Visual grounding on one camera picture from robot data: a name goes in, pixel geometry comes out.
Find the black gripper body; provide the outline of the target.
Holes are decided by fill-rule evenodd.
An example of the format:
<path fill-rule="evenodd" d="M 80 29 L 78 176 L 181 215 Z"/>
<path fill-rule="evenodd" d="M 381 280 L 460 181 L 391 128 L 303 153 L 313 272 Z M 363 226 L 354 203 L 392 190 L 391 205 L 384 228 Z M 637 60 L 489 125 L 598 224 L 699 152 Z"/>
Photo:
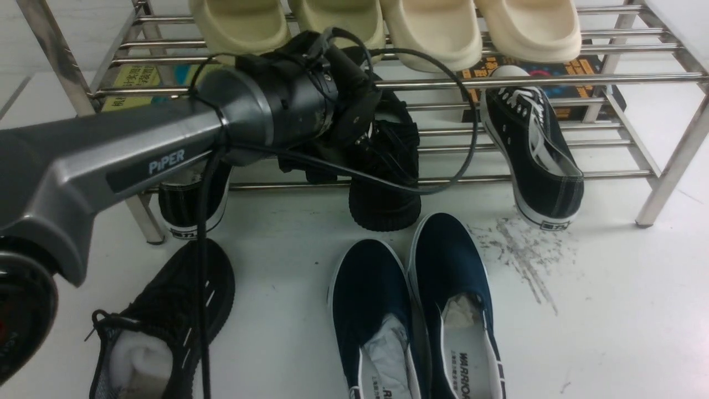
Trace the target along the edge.
<path fill-rule="evenodd" d="M 418 127 L 404 102 L 392 91 L 377 88 L 374 57 L 354 33 L 305 30 L 277 50 L 294 61 L 308 78 L 329 76 L 337 93 L 327 93 L 326 104 L 334 106 L 332 120 L 319 137 L 279 156 L 282 172 L 301 170 L 311 184 L 335 182 L 347 175 L 369 175 L 401 186 L 418 184 Z"/>

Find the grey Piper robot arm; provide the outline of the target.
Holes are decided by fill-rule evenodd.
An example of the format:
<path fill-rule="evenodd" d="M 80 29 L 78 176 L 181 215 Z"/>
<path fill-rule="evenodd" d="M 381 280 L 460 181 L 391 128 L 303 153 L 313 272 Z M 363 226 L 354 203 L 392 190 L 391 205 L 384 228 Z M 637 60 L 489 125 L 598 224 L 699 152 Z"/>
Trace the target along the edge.
<path fill-rule="evenodd" d="M 200 65 L 185 96 L 156 104 L 2 131 L 2 383 L 44 344 L 58 311 L 55 275 L 86 278 L 97 214 L 205 161 L 198 190 L 197 270 L 185 289 L 150 304 L 185 304 L 185 316 L 151 311 L 147 333 L 175 345 L 170 328 L 192 328 L 208 354 L 207 190 L 216 167 L 268 156 L 286 169 L 345 175 L 359 185 L 412 195 L 419 134 L 377 121 L 384 91 L 369 50 L 349 31 L 304 31 L 261 55 L 230 54 L 231 65 Z"/>

